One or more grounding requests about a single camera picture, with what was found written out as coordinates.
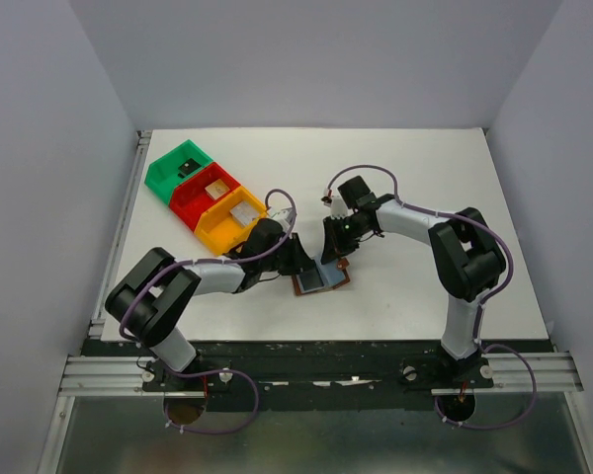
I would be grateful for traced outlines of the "black card in green bin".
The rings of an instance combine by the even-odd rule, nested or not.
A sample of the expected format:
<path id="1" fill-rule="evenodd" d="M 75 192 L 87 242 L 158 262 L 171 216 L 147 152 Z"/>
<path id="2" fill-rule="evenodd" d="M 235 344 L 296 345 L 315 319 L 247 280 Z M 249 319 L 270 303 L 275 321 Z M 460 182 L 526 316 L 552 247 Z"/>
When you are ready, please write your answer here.
<path id="1" fill-rule="evenodd" d="M 201 169 L 202 165 L 196 162 L 193 159 L 189 159 L 186 162 L 182 163 L 178 167 L 178 176 L 181 179 L 186 178 L 187 176 L 193 175 L 197 172 L 198 169 Z"/>

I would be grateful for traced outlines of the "yellow plastic bin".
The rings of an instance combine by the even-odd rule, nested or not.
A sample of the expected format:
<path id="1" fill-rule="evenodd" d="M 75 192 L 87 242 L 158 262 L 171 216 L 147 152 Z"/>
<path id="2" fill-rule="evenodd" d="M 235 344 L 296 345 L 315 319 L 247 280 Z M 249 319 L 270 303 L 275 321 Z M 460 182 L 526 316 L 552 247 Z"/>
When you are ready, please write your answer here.
<path id="1" fill-rule="evenodd" d="M 230 210 L 243 200 L 259 213 L 258 218 L 245 228 L 238 225 L 230 214 Z M 219 256 L 245 241 L 256 221 L 266 216 L 266 206 L 246 188 L 239 187 L 202 214 L 194 233 L 215 256 Z"/>

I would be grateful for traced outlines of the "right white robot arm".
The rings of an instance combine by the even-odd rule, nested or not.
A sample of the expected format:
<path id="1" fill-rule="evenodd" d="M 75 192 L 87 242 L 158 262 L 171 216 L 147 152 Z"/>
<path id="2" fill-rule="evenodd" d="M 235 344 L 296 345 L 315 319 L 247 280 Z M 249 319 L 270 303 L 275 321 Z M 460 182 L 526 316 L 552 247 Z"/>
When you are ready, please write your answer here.
<path id="1" fill-rule="evenodd" d="M 449 294 L 441 337 L 447 355 L 436 360 L 435 374 L 446 386 L 460 385 L 470 376 L 467 358 L 478 351 L 485 302 L 498 291 L 501 275 L 513 274 L 505 242 L 474 207 L 451 213 L 405 203 L 392 194 L 378 197 L 360 176 L 340 185 L 338 192 L 328 191 L 323 198 L 331 209 L 323 219 L 320 261 L 347 257 L 367 234 L 396 234 L 429 246 L 438 279 Z"/>

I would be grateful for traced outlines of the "red plastic bin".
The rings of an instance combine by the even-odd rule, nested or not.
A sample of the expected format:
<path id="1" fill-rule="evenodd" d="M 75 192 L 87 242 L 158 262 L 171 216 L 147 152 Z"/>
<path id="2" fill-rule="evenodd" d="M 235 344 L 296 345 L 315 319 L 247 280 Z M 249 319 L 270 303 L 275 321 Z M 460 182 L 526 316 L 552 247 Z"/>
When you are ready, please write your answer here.
<path id="1" fill-rule="evenodd" d="M 229 192 L 213 200 L 205 187 L 216 180 L 223 180 L 229 186 Z M 235 178 L 213 162 L 175 189 L 169 207 L 191 231 L 195 231 L 202 214 L 239 187 L 240 183 Z"/>

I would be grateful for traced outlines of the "silver card in yellow bin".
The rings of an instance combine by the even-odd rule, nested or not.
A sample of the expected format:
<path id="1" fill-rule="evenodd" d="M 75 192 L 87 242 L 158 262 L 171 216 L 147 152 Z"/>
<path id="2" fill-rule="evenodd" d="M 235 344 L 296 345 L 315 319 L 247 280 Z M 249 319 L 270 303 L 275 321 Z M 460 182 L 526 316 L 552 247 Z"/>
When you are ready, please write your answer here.
<path id="1" fill-rule="evenodd" d="M 259 216 L 257 209 L 248 201 L 241 201 L 230 210 L 231 217 L 242 228 L 252 224 Z"/>

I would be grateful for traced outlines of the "aluminium rail frame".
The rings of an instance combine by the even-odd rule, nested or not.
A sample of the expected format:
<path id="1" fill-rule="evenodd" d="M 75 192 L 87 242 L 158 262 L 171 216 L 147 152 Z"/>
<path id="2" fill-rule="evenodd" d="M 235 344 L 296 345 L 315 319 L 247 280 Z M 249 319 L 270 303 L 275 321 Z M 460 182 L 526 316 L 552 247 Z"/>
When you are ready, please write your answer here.
<path id="1" fill-rule="evenodd" d="M 105 269 L 101 282 L 97 285 L 98 292 L 96 294 L 94 307 L 88 313 L 90 318 L 88 320 L 86 329 L 79 333 L 80 338 L 76 348 L 68 352 L 68 356 L 62 370 L 63 373 L 68 366 L 69 359 L 72 356 L 80 356 L 84 344 L 93 338 L 100 337 L 102 334 L 103 326 L 105 324 L 104 317 L 102 316 L 103 299 L 105 296 L 105 291 L 108 289 L 118 268 L 120 254 L 122 252 L 124 241 L 127 235 L 127 217 L 130 215 L 129 209 L 136 197 L 138 180 L 141 176 L 141 170 L 145 163 L 152 134 L 152 129 L 140 129 L 136 132 L 137 141 L 134 154 L 131 159 L 129 177 L 127 179 L 127 184 L 124 187 L 120 211 L 116 215 L 117 219 L 112 243 L 110 249 L 105 253 L 105 256 L 107 257 Z M 62 383 L 64 380 L 63 373 L 60 376 L 60 383 Z M 61 394 L 61 388 L 57 389 L 53 413 L 44 441 L 37 473 L 57 472 L 75 403 L 75 396 Z"/>

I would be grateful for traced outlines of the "brown leather card holder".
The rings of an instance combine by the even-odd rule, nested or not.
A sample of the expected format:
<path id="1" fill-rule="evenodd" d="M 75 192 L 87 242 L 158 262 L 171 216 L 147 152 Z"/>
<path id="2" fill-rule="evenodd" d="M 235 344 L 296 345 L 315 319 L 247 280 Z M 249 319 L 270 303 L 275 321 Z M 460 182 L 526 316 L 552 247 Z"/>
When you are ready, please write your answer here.
<path id="1" fill-rule="evenodd" d="M 346 258 L 327 264 L 315 263 L 313 269 L 292 276 L 295 296 L 335 290 L 350 282 L 349 261 Z"/>

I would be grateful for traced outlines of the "gold card in red bin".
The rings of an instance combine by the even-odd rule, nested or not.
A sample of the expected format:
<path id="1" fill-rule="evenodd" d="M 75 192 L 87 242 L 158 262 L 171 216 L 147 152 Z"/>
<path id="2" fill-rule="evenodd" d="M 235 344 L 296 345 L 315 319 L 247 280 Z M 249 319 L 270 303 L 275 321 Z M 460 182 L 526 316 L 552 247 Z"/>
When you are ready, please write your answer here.
<path id="1" fill-rule="evenodd" d="M 205 187 L 208 196 L 218 200 L 229 192 L 229 186 L 223 180 L 216 180 Z"/>

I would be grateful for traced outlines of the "green plastic bin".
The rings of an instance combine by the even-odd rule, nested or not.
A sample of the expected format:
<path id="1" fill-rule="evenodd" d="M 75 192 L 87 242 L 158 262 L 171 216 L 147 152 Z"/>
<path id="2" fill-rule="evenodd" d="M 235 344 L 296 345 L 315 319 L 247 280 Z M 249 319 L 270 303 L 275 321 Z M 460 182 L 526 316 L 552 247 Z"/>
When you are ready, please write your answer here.
<path id="1" fill-rule="evenodd" d="M 193 175 L 181 179 L 178 176 L 178 167 L 189 159 L 201 164 L 202 168 Z M 147 168 L 144 182 L 165 205 L 168 205 L 175 189 L 203 171 L 211 162 L 212 158 L 206 152 L 191 140 L 186 140 L 151 163 Z"/>

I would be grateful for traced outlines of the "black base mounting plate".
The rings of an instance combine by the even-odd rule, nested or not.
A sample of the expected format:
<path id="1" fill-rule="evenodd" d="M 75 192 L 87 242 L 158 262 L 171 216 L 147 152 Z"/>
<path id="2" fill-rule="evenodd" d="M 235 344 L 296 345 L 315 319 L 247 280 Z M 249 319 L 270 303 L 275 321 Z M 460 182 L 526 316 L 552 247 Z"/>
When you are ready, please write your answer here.
<path id="1" fill-rule="evenodd" d="M 132 343 L 89 340 L 67 374 L 92 395 L 209 400 L 214 412 L 428 411 L 433 398 L 551 391 L 561 356 L 548 341 L 499 341 L 448 362 L 436 341 L 198 342 L 188 378 Z"/>

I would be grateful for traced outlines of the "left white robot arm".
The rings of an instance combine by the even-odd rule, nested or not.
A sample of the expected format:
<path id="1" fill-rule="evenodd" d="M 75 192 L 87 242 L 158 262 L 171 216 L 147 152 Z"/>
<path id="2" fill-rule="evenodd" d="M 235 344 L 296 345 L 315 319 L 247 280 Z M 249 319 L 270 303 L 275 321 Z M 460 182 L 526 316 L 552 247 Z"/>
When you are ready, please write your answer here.
<path id="1" fill-rule="evenodd" d="M 166 364 L 166 379 L 187 390 L 198 382 L 200 368 L 196 349 L 177 324 L 194 296 L 240 293 L 264 273 L 292 277 L 315 268 L 297 234 L 262 218 L 221 259 L 178 262 L 161 247 L 149 250 L 112 289 L 104 307 L 119 322 L 122 336 L 150 350 Z"/>

